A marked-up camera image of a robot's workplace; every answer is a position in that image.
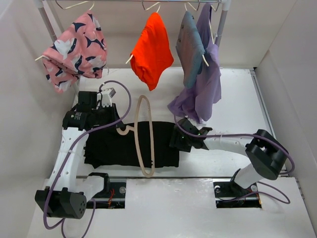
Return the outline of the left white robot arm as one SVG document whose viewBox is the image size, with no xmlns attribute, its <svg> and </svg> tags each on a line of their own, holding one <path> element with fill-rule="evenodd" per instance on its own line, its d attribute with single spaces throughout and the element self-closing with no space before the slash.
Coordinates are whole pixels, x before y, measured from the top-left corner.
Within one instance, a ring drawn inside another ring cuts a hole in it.
<svg viewBox="0 0 317 238">
<path fill-rule="evenodd" d="M 47 217 L 81 219 L 91 198 L 110 193 L 108 174 L 92 172 L 80 184 L 76 183 L 76 176 L 80 162 L 85 160 L 87 131 L 119 119 L 116 105 L 112 103 L 114 95 L 113 88 L 101 92 L 81 91 L 78 103 L 65 114 L 53 172 L 45 189 L 35 194 L 36 203 L 47 212 Z"/>
</svg>

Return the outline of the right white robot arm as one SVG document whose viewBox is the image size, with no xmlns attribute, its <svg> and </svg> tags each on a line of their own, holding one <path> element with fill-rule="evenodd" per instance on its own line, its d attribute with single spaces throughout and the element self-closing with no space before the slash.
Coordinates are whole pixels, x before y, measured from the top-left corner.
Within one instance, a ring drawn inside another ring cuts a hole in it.
<svg viewBox="0 0 317 238">
<path fill-rule="evenodd" d="M 262 179 L 276 180 L 287 160 L 288 151 L 266 130 L 254 134 L 223 134 L 211 127 L 198 129 L 187 118 L 175 121 L 170 147 L 183 152 L 191 148 L 222 150 L 247 157 L 250 163 L 238 169 L 229 183 L 230 192 L 241 195 Z"/>
</svg>

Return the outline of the wooden hanger under orange shorts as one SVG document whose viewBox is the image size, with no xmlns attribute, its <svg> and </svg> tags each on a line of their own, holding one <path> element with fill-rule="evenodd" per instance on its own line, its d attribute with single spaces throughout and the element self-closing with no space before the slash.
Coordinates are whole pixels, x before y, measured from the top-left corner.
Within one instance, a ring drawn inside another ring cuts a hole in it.
<svg viewBox="0 0 317 238">
<path fill-rule="evenodd" d="M 141 4 L 142 4 L 142 7 L 143 7 L 144 11 L 149 11 L 150 9 L 154 8 L 155 6 L 157 6 L 158 8 L 156 10 L 156 13 L 159 12 L 159 10 L 160 10 L 160 2 L 159 1 L 153 3 L 149 7 L 145 7 L 144 2 L 145 2 L 144 0 L 141 0 Z M 128 64 L 132 60 L 132 58 L 133 58 L 133 54 L 130 55 L 129 59 L 126 61 L 125 64 Z"/>
</svg>

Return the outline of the wooden hanger under pink shorts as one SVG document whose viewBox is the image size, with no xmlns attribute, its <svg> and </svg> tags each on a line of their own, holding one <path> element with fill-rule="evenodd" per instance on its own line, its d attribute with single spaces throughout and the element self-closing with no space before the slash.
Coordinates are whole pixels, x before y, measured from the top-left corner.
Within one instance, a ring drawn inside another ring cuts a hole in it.
<svg viewBox="0 0 317 238">
<path fill-rule="evenodd" d="M 44 2 L 43 0 L 35 0 L 35 1 L 34 1 L 35 5 L 36 5 L 36 7 L 37 7 L 37 9 L 38 9 L 38 11 L 39 11 L 39 13 L 40 13 L 40 16 L 41 16 L 41 18 L 42 18 L 42 20 L 43 20 L 43 22 L 44 22 L 44 24 L 45 24 L 45 26 L 46 26 L 48 32 L 49 32 L 50 38 L 51 38 L 52 42 L 54 43 L 55 40 L 57 39 L 57 36 L 56 36 L 56 33 L 55 33 L 54 29 L 53 29 L 53 26 L 52 26 L 52 24 L 51 24 L 51 21 L 50 21 L 48 15 L 47 15 L 47 12 L 46 12 L 46 10 L 45 10 L 44 3 L 43 3 L 43 2 Z M 73 5 L 70 5 L 70 6 L 66 6 L 66 7 L 62 6 L 62 5 L 60 4 L 60 2 L 57 1 L 57 0 L 55 0 L 54 2 L 55 2 L 55 4 L 56 4 L 59 8 L 61 8 L 62 10 L 69 10 L 69 9 L 71 9 L 71 8 L 74 8 L 74 7 L 83 5 L 83 4 L 87 4 L 87 3 L 90 3 L 90 2 L 92 3 L 92 5 L 91 5 L 91 7 L 89 8 L 89 10 L 92 10 L 93 7 L 95 6 L 95 1 L 90 1 L 90 0 L 80 1 L 79 3 L 73 4 Z"/>
</svg>

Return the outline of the wooden hanger under lilac shirt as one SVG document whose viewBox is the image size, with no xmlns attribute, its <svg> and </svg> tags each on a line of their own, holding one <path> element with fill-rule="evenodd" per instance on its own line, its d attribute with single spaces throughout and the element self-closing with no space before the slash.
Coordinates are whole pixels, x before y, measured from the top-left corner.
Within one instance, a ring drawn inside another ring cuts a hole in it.
<svg viewBox="0 0 317 238">
<path fill-rule="evenodd" d="M 220 3 L 221 1 L 218 0 L 217 1 L 217 7 L 214 7 L 212 4 L 210 5 L 210 16 L 209 16 L 209 28 L 210 28 L 210 35 L 211 35 L 211 40 L 212 40 L 212 43 L 219 46 L 219 43 L 216 42 L 216 40 L 218 39 L 218 34 L 217 33 L 214 33 L 213 30 L 212 30 L 212 12 L 217 12 L 219 6 L 220 6 Z"/>
</svg>

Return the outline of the wooden hanger under blue shorts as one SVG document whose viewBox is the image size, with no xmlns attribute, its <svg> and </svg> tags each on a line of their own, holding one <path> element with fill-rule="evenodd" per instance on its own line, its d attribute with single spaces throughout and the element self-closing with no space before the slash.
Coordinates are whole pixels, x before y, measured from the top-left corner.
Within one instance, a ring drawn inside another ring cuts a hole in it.
<svg viewBox="0 0 317 238">
<path fill-rule="evenodd" d="M 201 4 L 201 1 L 198 0 L 197 3 L 198 3 L 198 5 L 196 7 L 194 7 L 191 1 L 186 1 L 184 3 L 184 8 L 185 8 L 186 11 L 188 11 L 187 6 L 190 6 L 194 11 L 198 11 L 199 7 L 200 7 L 200 4 Z M 203 62 L 206 64 L 206 66 L 209 67 L 209 64 L 208 64 L 208 62 L 207 62 L 207 60 L 206 60 L 204 55 L 202 55 L 202 59 L 203 59 Z"/>
</svg>

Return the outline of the lilac purple shirt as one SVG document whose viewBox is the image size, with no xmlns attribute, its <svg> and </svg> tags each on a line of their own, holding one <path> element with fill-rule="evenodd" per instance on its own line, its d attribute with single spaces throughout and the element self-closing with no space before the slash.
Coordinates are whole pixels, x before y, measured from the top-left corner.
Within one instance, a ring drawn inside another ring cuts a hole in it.
<svg viewBox="0 0 317 238">
<path fill-rule="evenodd" d="M 209 65 L 203 63 L 202 72 L 197 75 L 194 86 L 183 89 L 167 106 L 174 115 L 187 116 L 197 123 L 208 121 L 212 115 L 213 104 L 221 99 L 218 46 L 211 37 L 211 15 L 212 6 L 206 3 L 196 24 Z"/>
</svg>

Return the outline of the pink bird-print shorts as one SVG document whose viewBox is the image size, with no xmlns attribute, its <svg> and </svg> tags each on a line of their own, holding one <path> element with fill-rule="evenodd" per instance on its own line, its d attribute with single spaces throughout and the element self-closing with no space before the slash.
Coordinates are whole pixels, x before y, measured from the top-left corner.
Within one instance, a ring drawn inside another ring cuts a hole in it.
<svg viewBox="0 0 317 238">
<path fill-rule="evenodd" d="M 49 83 L 63 93 L 81 76 L 101 78 L 107 46 L 101 26 L 91 10 L 79 16 L 42 54 Z"/>
</svg>

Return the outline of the orange shorts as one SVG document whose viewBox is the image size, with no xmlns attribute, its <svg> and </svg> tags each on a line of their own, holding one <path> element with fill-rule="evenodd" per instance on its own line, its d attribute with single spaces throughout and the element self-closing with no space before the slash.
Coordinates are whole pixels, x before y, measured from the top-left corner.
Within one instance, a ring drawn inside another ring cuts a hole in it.
<svg viewBox="0 0 317 238">
<path fill-rule="evenodd" d="M 154 12 L 148 18 L 131 56 L 131 69 L 153 91 L 162 73 L 174 62 L 168 34 L 158 13 Z"/>
</svg>

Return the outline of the blue-grey shorts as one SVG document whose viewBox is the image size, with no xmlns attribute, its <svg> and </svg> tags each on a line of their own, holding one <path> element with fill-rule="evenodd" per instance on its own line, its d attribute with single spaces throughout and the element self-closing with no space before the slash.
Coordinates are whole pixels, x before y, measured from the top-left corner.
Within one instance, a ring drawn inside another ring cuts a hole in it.
<svg viewBox="0 0 317 238">
<path fill-rule="evenodd" d="M 180 25 L 176 52 L 184 72 L 183 84 L 185 88 L 190 89 L 202 71 L 205 49 L 194 17 L 189 11 L 185 12 Z"/>
</svg>

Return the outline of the grey metal clothes rack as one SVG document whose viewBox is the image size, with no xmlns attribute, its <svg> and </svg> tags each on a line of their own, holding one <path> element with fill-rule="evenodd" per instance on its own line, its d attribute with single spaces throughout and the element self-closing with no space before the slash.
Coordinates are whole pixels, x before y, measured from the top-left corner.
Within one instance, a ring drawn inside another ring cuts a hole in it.
<svg viewBox="0 0 317 238">
<path fill-rule="evenodd" d="M 144 11 L 150 10 L 152 7 L 158 5 L 158 10 L 160 9 L 160 4 L 162 2 L 183 2 L 185 10 L 187 11 L 187 5 L 189 5 L 193 10 L 198 11 L 199 7 L 202 3 L 217 3 L 217 7 L 214 8 L 211 6 L 211 9 L 214 10 L 214 12 L 218 11 L 219 6 L 221 5 L 221 16 L 218 24 L 218 29 L 217 32 L 213 33 L 212 28 L 211 28 L 211 23 L 210 25 L 210 31 L 211 31 L 211 39 L 213 40 L 213 43 L 216 44 L 217 46 L 220 46 L 224 26 L 225 26 L 225 21 L 227 18 L 228 11 L 230 9 L 231 0 L 121 0 L 120 2 L 140 2 L 142 4 L 142 7 Z M 53 26 L 51 24 L 51 21 L 47 15 L 47 12 L 44 7 L 44 1 L 43 0 L 35 0 L 34 1 L 36 8 L 39 11 L 39 14 L 46 26 L 46 29 L 49 33 L 49 36 L 54 43 L 55 40 L 57 39 L 56 33 L 53 29 Z"/>
</svg>

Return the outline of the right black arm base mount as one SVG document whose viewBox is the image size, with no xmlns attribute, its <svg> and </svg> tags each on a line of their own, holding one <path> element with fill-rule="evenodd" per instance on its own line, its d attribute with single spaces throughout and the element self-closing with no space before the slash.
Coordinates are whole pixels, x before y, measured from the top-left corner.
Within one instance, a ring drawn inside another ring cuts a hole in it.
<svg viewBox="0 0 317 238">
<path fill-rule="evenodd" d="M 231 181 L 215 181 L 213 186 L 216 208 L 262 207 L 255 183 L 248 188 L 242 188 Z"/>
</svg>

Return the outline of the aluminium rail front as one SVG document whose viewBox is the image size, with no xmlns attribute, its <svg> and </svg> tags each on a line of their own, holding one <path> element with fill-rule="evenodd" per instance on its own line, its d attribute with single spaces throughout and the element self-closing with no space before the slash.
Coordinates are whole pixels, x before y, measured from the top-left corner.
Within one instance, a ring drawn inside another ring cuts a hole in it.
<svg viewBox="0 0 317 238">
<path fill-rule="evenodd" d="M 136 176 L 109 176 L 110 179 L 228 179 L 230 180 L 232 177 L 136 177 Z"/>
</svg>

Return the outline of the aluminium rail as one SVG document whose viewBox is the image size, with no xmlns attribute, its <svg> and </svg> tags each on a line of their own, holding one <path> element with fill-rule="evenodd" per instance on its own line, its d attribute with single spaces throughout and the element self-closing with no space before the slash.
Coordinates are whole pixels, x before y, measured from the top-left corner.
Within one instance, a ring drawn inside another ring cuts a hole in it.
<svg viewBox="0 0 317 238">
<path fill-rule="evenodd" d="M 258 97 L 258 100 L 259 100 L 259 103 L 260 103 L 260 107 L 261 107 L 262 114 L 263 114 L 263 117 L 264 117 L 265 125 L 267 127 L 267 131 L 274 138 L 276 138 L 275 132 L 274 132 L 274 129 L 273 129 L 273 126 L 272 126 L 272 123 L 271 123 L 271 120 L 270 120 L 266 105 L 265 105 L 265 101 L 264 101 L 264 98 L 263 98 L 263 95 L 262 95 L 262 92 L 261 92 L 261 89 L 260 89 L 260 86 L 259 86 L 259 83 L 258 83 L 258 80 L 257 80 L 256 71 L 255 71 L 254 68 L 250 69 L 250 74 L 251 74 L 252 81 L 253 81 L 253 84 L 254 84 L 254 87 L 255 87 L 255 91 L 256 91 L 256 94 L 257 94 L 257 97 Z"/>
<path fill-rule="evenodd" d="M 136 177 L 136 176 L 109 176 L 110 179 L 228 179 L 230 180 L 232 177 Z"/>
</svg>

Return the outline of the aluminium rail right side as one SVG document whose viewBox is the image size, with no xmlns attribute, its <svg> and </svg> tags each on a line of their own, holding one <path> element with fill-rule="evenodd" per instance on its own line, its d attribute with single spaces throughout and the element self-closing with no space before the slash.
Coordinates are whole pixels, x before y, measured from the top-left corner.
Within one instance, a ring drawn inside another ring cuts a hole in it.
<svg viewBox="0 0 317 238">
<path fill-rule="evenodd" d="M 259 100 L 259 103 L 260 103 L 260 107 L 261 107 L 262 114 L 263 114 L 263 117 L 264 117 L 265 125 L 267 127 L 267 131 L 274 138 L 276 138 L 275 132 L 274 132 L 274 129 L 273 129 L 273 126 L 272 126 L 272 123 L 271 123 L 271 120 L 270 120 L 266 105 L 265 105 L 265 101 L 264 101 L 264 98 L 263 98 L 263 95 L 262 95 L 262 92 L 261 92 L 261 89 L 260 89 L 260 86 L 259 86 L 259 83 L 258 83 L 258 80 L 257 80 L 256 71 L 255 71 L 254 68 L 250 69 L 250 74 L 251 74 L 252 81 L 253 81 L 253 84 L 254 84 L 254 87 L 255 87 L 255 91 L 256 91 L 256 94 L 257 94 L 257 97 L 258 97 L 258 100 Z"/>
</svg>

